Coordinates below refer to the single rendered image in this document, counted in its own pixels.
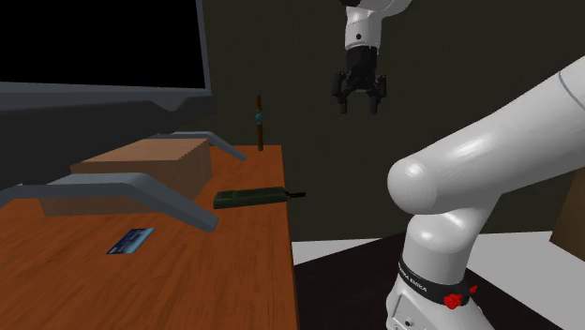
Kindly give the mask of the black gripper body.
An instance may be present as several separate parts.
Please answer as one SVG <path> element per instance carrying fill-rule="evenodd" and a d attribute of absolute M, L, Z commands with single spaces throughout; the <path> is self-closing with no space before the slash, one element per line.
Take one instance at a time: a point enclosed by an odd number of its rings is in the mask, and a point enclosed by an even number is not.
<path fill-rule="evenodd" d="M 353 47 L 346 51 L 348 93 L 356 90 L 377 92 L 377 55 L 376 47 Z"/>

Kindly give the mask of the black monitor with grey stand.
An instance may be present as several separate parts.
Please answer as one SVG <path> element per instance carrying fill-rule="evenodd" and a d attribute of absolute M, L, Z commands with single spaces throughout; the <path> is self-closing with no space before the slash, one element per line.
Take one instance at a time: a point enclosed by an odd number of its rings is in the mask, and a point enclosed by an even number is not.
<path fill-rule="evenodd" d="M 128 197 L 211 232 L 217 218 L 143 172 L 70 167 L 141 140 L 206 139 L 215 112 L 203 0 L 0 0 L 0 208 Z"/>

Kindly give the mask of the brown cardboard box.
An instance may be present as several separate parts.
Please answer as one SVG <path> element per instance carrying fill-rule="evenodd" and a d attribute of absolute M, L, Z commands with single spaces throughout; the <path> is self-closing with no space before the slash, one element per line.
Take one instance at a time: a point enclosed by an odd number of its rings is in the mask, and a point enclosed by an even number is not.
<path fill-rule="evenodd" d="M 141 140 L 70 167 L 73 173 L 146 173 L 194 200 L 212 177 L 206 139 Z M 48 217 L 152 213 L 128 197 L 41 199 Z"/>

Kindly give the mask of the blue card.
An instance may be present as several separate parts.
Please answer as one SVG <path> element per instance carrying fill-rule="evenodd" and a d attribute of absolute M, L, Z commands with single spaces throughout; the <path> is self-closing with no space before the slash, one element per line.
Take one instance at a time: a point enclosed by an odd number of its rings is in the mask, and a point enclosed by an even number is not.
<path fill-rule="evenodd" d="M 132 254 L 138 250 L 143 242 L 154 232 L 154 228 L 142 228 L 129 230 L 108 251 L 108 255 Z"/>

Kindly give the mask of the dark green handset with antenna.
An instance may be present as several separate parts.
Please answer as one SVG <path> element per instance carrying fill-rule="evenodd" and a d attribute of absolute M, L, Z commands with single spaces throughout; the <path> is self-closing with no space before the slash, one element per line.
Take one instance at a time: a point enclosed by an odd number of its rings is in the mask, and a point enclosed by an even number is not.
<path fill-rule="evenodd" d="M 225 209 L 269 203 L 285 203 L 291 198 L 305 196 L 305 192 L 290 192 L 285 187 L 225 190 L 216 194 L 213 206 L 215 209 Z"/>

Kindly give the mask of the brown wooden furniture piece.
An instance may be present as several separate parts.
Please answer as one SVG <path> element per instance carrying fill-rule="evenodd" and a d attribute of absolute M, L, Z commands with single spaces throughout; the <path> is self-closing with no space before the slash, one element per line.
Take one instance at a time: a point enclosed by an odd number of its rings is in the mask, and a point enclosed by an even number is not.
<path fill-rule="evenodd" d="M 576 171 L 549 241 L 585 262 L 585 168 Z"/>

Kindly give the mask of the brown stick with teal bead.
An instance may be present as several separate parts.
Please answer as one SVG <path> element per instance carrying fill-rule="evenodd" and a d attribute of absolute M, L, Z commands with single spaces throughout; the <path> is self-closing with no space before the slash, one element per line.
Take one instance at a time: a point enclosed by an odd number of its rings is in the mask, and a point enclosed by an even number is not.
<path fill-rule="evenodd" d="M 256 94 L 256 114 L 255 125 L 257 128 L 257 145 L 258 150 L 263 150 L 263 113 L 262 113 L 262 97 L 259 93 Z"/>

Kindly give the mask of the brown wooden desk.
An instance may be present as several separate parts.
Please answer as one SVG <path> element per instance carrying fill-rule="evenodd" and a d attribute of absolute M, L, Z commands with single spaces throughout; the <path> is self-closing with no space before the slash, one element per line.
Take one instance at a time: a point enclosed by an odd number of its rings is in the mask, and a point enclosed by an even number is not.
<path fill-rule="evenodd" d="M 221 209 L 213 232 L 163 214 L 0 208 L 0 330 L 299 330 L 288 209 Z M 154 228 L 132 254 L 107 251 Z"/>

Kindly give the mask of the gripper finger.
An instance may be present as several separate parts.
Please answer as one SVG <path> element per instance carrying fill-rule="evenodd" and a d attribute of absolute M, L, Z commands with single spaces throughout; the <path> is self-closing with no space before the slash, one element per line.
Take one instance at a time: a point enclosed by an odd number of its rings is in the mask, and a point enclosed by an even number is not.
<path fill-rule="evenodd" d="M 332 87 L 332 96 L 337 100 L 339 106 L 339 112 L 345 114 L 348 110 L 347 107 L 347 96 L 345 94 L 345 88 L 343 87 L 344 82 L 347 79 L 347 74 L 344 71 L 340 71 L 334 75 L 334 82 Z"/>
<path fill-rule="evenodd" d="M 386 76 L 379 75 L 371 82 L 371 86 L 367 90 L 367 95 L 370 99 L 370 113 L 375 115 L 378 112 L 378 106 L 387 94 Z"/>

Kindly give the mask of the dark robot stand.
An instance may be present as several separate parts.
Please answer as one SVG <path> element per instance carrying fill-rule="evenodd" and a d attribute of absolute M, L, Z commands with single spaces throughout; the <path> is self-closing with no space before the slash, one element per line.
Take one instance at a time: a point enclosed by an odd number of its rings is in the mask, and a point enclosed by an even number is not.
<path fill-rule="evenodd" d="M 294 267 L 300 330 L 386 330 L 403 232 Z M 472 296 L 495 330 L 562 330 L 468 269 Z"/>

